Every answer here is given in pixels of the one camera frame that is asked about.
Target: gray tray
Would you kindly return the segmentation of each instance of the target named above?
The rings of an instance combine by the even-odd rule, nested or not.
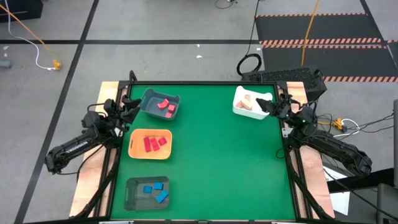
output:
[[[162,192],[154,189],[154,183],[163,183],[163,190],[169,192],[169,196],[162,203],[156,201],[156,197]],[[144,186],[151,186],[152,193],[144,193]],[[124,198],[124,209],[131,210],[148,210],[167,208],[170,203],[170,184],[169,178],[162,177],[137,177],[130,178],[126,182],[126,196]]]
[[[171,105],[175,105],[175,111],[171,118],[165,117],[166,113],[168,112],[167,108],[161,110],[157,107],[157,104],[163,102],[165,98],[168,99]],[[148,115],[171,121],[175,118],[179,105],[180,96],[170,96],[163,93],[158,93],[154,91],[154,89],[149,88],[145,91],[144,96],[142,96],[140,107],[141,111],[145,112]]]

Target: green table surface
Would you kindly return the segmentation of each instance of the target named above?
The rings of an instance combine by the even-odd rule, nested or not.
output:
[[[112,219],[294,220],[292,194],[284,159],[280,125],[270,116],[257,120],[234,114],[234,85],[134,85],[132,98],[146,89],[180,95],[173,121],[140,112],[124,135]],[[272,93],[271,85],[245,89]],[[169,129],[172,153],[167,160],[133,159],[128,154],[137,128]],[[124,209],[126,181],[165,175],[170,205],[162,210]]]

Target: gray floor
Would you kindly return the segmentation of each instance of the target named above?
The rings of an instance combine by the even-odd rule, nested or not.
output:
[[[266,0],[260,14],[311,13],[316,0]],[[93,0],[46,0],[41,19],[25,21],[43,39],[78,40]],[[394,0],[367,0],[385,39],[398,39]],[[238,1],[219,10],[214,0],[99,0],[88,39],[248,39],[255,0]],[[322,0],[319,13],[363,12],[359,0]],[[12,23],[13,33],[29,37]],[[7,25],[0,24],[0,39],[11,39]],[[33,166],[50,124],[76,45],[52,45],[63,59],[60,72],[35,66],[31,45],[0,45],[0,60],[14,66],[0,70],[0,220],[13,223]],[[140,80],[239,80],[236,64],[247,45],[85,45],[65,101],[51,147],[80,133],[80,119],[88,104],[96,102],[100,83],[127,79],[133,69]],[[251,52],[257,52],[253,45]],[[50,66],[44,49],[39,63]],[[243,70],[253,67],[249,61]],[[318,113],[366,123],[392,112],[398,98],[396,83],[327,83]],[[390,126],[375,125],[370,130]],[[392,130],[360,133],[347,138],[372,158],[373,170],[392,166]],[[73,160],[65,172],[77,169]],[[74,176],[50,175],[42,170],[25,222],[67,218],[75,190]]]

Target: white cable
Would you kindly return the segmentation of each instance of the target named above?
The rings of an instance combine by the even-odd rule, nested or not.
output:
[[[6,3],[6,8],[7,8],[7,10],[10,12],[10,9],[8,8],[8,2],[7,2],[7,0],[4,0],[4,2]],[[47,69],[48,71],[55,70],[55,68],[43,67],[43,66],[40,66],[39,63],[37,63],[37,61],[38,61],[38,59],[39,59],[39,54],[40,54],[40,53],[39,53],[39,47],[38,47],[36,44],[34,44],[33,42],[31,42],[31,41],[29,41],[29,40],[27,40],[27,39],[25,39],[25,38],[17,37],[17,36],[15,36],[14,34],[11,33],[11,15],[10,15],[10,14],[8,14],[8,32],[9,32],[13,37],[15,37],[15,38],[17,38],[17,39],[20,39],[20,40],[24,40],[24,41],[26,41],[26,42],[28,42],[28,43],[30,43],[30,44],[32,44],[33,46],[36,47],[36,50],[37,50],[36,65],[37,65],[37,66],[39,66],[40,68],[43,68],[43,69]]]
[[[347,136],[347,135],[350,135],[350,134],[352,134],[352,135],[358,134],[358,133],[359,133],[359,130],[361,130],[361,128],[359,127],[359,125],[358,125],[355,121],[353,121],[352,119],[348,119],[348,118],[342,119],[342,120],[341,120],[341,124],[342,124],[342,125],[344,125],[344,121],[351,121],[352,123],[354,123],[355,126],[356,126],[357,131],[354,132],[354,133],[338,134],[338,135],[333,136],[334,138],[335,138],[335,137],[341,137],[341,136]]]

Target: orange tray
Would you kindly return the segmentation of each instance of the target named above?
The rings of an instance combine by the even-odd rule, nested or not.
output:
[[[167,143],[157,151],[145,151],[144,138],[166,138]],[[135,129],[131,133],[129,156],[135,159],[168,159],[172,153],[172,133],[167,129]]]

